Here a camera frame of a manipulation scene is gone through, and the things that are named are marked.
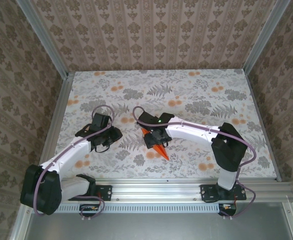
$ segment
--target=patterned wallpaper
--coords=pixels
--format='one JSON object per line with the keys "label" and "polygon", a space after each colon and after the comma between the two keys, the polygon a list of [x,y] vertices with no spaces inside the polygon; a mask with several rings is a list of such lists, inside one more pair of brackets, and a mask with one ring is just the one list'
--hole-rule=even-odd
{"label": "patterned wallpaper", "polygon": [[69,71],[240,69],[275,0],[32,0]]}
{"label": "patterned wallpaper", "polygon": [[293,188],[293,1],[249,79],[281,176]]}
{"label": "patterned wallpaper", "polygon": [[40,160],[62,80],[15,0],[0,0],[0,240]]}

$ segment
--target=orange cone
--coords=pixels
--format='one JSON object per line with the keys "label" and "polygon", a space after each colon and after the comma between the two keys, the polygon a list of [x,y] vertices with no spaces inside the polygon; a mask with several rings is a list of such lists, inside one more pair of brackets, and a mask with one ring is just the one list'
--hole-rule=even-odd
{"label": "orange cone", "polygon": [[[148,131],[148,130],[142,128],[142,133],[143,133],[143,135],[146,135],[146,134],[150,133],[150,131]],[[164,148],[162,145],[154,145],[154,146],[153,146],[153,149],[154,149],[158,154],[160,154],[162,157],[164,157],[166,160],[169,161],[169,157],[168,157],[168,155],[167,155],[167,152],[166,152],[165,148]]]}

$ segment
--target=purple cable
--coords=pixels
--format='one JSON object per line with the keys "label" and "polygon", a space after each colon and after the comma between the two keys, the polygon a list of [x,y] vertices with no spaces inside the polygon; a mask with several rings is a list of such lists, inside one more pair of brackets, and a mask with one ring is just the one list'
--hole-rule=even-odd
{"label": "purple cable", "polygon": [[111,119],[111,122],[110,122],[110,124],[108,124],[105,128],[103,128],[102,130],[100,130],[100,131],[97,131],[97,132],[95,132],[95,133],[92,133],[92,134],[90,134],[90,135],[88,135],[88,136],[86,136],[86,137],[84,137],[84,138],[82,138],[82,139],[80,139],[80,140],[78,140],[78,141],[76,141],[73,145],[70,145],[68,148],[66,148],[64,151],[62,151],[44,170],[43,170],[43,172],[40,174],[40,177],[38,178],[38,181],[37,181],[37,183],[36,183],[36,186],[35,186],[35,190],[34,190],[34,197],[33,197],[33,209],[34,209],[34,213],[36,214],[36,215],[38,215],[38,216],[43,216],[43,215],[45,215],[44,213],[39,213],[38,212],[38,209],[37,209],[37,199],[38,199],[38,192],[39,192],[39,188],[40,188],[40,184],[41,184],[41,181],[42,181],[42,179],[43,179],[43,177],[44,177],[44,175],[46,174],[46,172],[48,171],[48,169],[50,168],[50,167],[52,167],[53,165],[54,165],[54,163],[56,163],[64,154],[66,154],[70,149],[72,149],[72,148],[74,148],[74,146],[75,145],[77,145],[77,144],[79,144],[79,143],[81,143],[81,142],[83,142],[84,140],[87,140],[87,139],[89,139],[89,138],[91,138],[91,137],[93,137],[93,136],[95,136],[95,135],[98,135],[98,134],[100,134],[100,133],[102,133],[102,132],[104,132],[105,130],[107,130],[107,129],[109,129],[111,126],[112,126],[112,123],[113,123],[113,121],[114,121],[114,119],[115,119],[115,111],[112,109],[112,107],[110,107],[110,106],[108,106],[108,105],[105,105],[105,104],[103,104],[103,105],[99,105],[99,106],[97,106],[96,108],[94,108],[93,109],[93,111],[92,111],[92,114],[91,114],[91,116],[93,116],[93,113],[98,109],[98,108],[101,108],[101,107],[106,107],[106,108],[109,108],[110,110],[111,110],[111,112],[112,112],[112,119]]}
{"label": "purple cable", "polygon": [[[148,127],[165,127],[165,126],[169,126],[169,125],[181,125],[181,122],[178,122],[178,121],[177,121],[177,122],[169,122],[169,123],[160,123],[160,124],[149,124],[149,123],[145,123],[145,122],[143,122],[143,121],[140,121],[140,120],[136,117],[136,114],[135,114],[136,109],[141,109],[143,112],[145,112],[145,110],[144,110],[144,108],[141,107],[141,106],[135,106],[135,107],[133,108],[133,110],[132,110],[133,118],[134,118],[139,124],[142,124],[142,125],[144,125],[144,126],[148,126]],[[250,160],[248,160],[248,161],[246,161],[246,162],[244,162],[244,163],[242,163],[242,164],[240,164],[240,165],[238,166],[237,173],[236,173],[236,177],[235,177],[235,181],[237,182],[237,184],[239,184],[242,188],[247,189],[247,190],[249,190],[251,193],[253,193],[253,198],[251,199],[251,201],[249,202],[249,204],[246,206],[246,208],[245,208],[242,212],[240,212],[240,213],[238,213],[238,214],[235,214],[235,215],[233,215],[233,216],[230,216],[230,215],[228,215],[227,213],[225,213],[225,212],[223,212],[223,211],[220,211],[221,213],[225,214],[228,218],[236,218],[236,217],[239,217],[240,215],[242,215],[244,212],[246,212],[246,211],[248,210],[248,208],[251,206],[251,204],[254,202],[254,200],[256,199],[256,196],[257,196],[256,193],[255,193],[252,189],[250,189],[250,188],[244,186],[244,185],[243,185],[242,183],[240,183],[239,180],[238,180],[238,177],[239,177],[239,174],[240,174],[241,167],[243,167],[244,165],[247,165],[247,164],[249,164],[249,163],[252,163],[252,162],[257,158],[257,152],[256,152],[256,150],[253,148],[253,146],[251,146],[249,143],[247,143],[247,142],[244,141],[243,139],[241,139],[241,138],[239,138],[239,137],[236,137],[236,136],[233,136],[233,135],[231,135],[231,134],[228,134],[228,133],[225,133],[225,132],[222,132],[222,131],[219,131],[219,130],[215,130],[215,129],[210,129],[210,128],[205,127],[205,126],[198,126],[198,125],[191,124],[191,123],[188,123],[188,122],[183,122],[182,124],[183,124],[184,126],[188,126],[188,127],[192,127],[192,128],[196,128],[196,129],[201,129],[201,130],[204,130],[204,131],[209,131],[209,132],[212,132],[212,133],[216,133],[216,134],[224,135],[224,136],[226,136],[226,137],[228,137],[228,138],[232,138],[232,139],[237,140],[237,141],[239,141],[240,143],[246,145],[246,146],[247,146],[247,147],[253,152],[253,157],[252,157]]]}
{"label": "purple cable", "polygon": [[[98,196],[76,196],[75,198],[79,198],[79,199],[97,199],[97,200],[99,200],[99,201],[101,201],[103,203],[103,206],[102,206],[101,210],[98,211],[96,214],[94,214],[92,217],[90,217],[92,219],[93,218],[96,218],[97,216],[99,216],[103,212],[103,210],[105,209],[105,207],[106,207],[105,201],[101,197],[98,197]],[[88,207],[89,206],[84,206],[81,209],[80,215],[81,215],[82,218],[86,218],[85,216],[83,216],[83,210],[86,209],[86,208],[88,208]]]}

